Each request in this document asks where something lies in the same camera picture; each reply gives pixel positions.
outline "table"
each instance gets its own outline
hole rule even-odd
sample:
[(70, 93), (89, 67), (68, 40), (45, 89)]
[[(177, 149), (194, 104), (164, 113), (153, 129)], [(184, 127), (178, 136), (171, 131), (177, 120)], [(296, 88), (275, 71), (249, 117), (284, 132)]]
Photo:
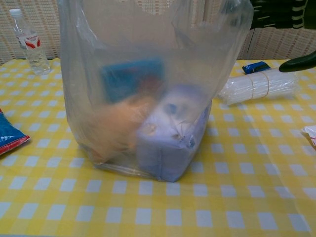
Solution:
[(93, 168), (67, 124), (60, 61), (50, 63), (46, 76), (25, 60), (0, 67), (0, 107), (32, 139), (0, 158), (0, 235), (316, 234), (316, 150), (300, 131), (316, 124), (315, 69), (298, 73), (294, 98), (214, 99), (196, 158), (165, 183)]

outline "water bottle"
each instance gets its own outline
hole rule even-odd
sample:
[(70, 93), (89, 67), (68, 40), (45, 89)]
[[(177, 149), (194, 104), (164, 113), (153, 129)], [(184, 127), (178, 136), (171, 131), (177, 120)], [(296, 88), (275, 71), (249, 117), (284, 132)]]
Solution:
[(13, 30), (20, 43), (25, 58), (36, 75), (45, 75), (50, 71), (48, 60), (41, 47), (41, 41), (35, 30), (23, 18), (20, 9), (11, 9), (10, 14), (14, 19)]

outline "red and blue packet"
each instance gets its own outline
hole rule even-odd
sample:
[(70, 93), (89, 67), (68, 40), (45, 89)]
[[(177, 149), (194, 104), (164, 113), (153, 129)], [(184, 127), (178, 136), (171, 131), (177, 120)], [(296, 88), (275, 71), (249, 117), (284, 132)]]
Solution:
[(29, 138), (11, 125), (0, 109), (0, 155), (21, 146)]

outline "black handle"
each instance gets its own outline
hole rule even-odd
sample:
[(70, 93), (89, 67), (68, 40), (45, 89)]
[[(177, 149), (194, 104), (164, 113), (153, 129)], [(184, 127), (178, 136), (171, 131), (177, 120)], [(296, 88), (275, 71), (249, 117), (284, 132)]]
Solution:
[(316, 67), (316, 51), (299, 58), (286, 61), (279, 67), (282, 73), (296, 72)]

